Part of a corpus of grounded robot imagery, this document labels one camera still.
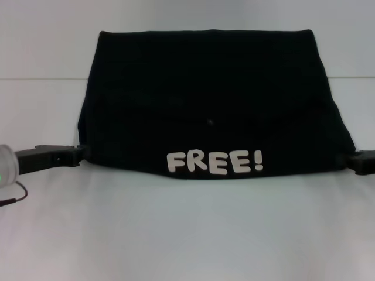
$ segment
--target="white surface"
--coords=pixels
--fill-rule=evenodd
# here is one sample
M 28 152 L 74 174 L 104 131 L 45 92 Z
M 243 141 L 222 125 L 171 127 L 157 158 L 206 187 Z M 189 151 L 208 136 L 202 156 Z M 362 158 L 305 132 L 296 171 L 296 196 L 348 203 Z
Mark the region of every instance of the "white surface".
M 100 31 L 312 29 L 329 76 L 375 76 L 373 0 L 1 0 L 0 78 L 87 78 Z
M 330 84 L 357 147 L 374 149 L 375 80 Z M 0 81 L 0 142 L 76 142 L 85 87 Z M 188 181 L 83 163 L 20 181 L 29 198 L 0 209 L 0 280 L 374 280 L 374 175 Z

